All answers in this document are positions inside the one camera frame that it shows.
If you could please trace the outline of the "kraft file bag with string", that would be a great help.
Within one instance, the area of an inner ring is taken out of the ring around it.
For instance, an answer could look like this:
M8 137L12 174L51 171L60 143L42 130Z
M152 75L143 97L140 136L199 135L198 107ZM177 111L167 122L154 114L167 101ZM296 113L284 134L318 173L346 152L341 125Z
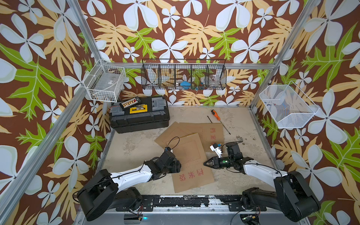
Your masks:
M173 153L181 163L180 172L172 174L175 193L215 182L212 170L203 165L207 157L198 133L181 137Z

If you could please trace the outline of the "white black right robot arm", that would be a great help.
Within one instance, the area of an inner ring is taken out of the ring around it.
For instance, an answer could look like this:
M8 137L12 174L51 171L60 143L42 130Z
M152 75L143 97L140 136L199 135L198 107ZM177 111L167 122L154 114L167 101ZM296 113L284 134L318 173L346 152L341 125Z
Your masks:
M240 204L245 210L254 207L272 208L282 212L292 222L298 222L320 211L319 200L299 172L280 171L251 157L245 157L239 142L228 142L224 145L215 143L210 149L216 156L205 161L205 167L233 168L237 173L255 177L275 189L266 191L253 187L243 191Z

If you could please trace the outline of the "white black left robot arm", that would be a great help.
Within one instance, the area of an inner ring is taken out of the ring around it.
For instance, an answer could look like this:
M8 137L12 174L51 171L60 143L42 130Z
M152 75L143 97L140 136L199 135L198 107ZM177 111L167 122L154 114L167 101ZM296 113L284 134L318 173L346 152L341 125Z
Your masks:
M143 197L135 185L159 180L169 173L179 173L181 167L171 148L166 147L161 156L144 161L134 169L113 173L100 170L76 197L89 222L109 209L136 211L141 208Z

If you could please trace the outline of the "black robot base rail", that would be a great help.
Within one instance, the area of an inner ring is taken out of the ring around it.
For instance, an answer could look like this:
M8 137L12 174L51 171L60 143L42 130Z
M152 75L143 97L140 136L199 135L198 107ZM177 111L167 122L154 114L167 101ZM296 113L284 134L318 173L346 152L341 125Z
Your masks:
M225 207L230 212L254 211L259 208L279 210L278 205L266 201L250 201L242 195L142 195L135 188L116 194L110 209L118 212L154 212L155 210L212 210Z

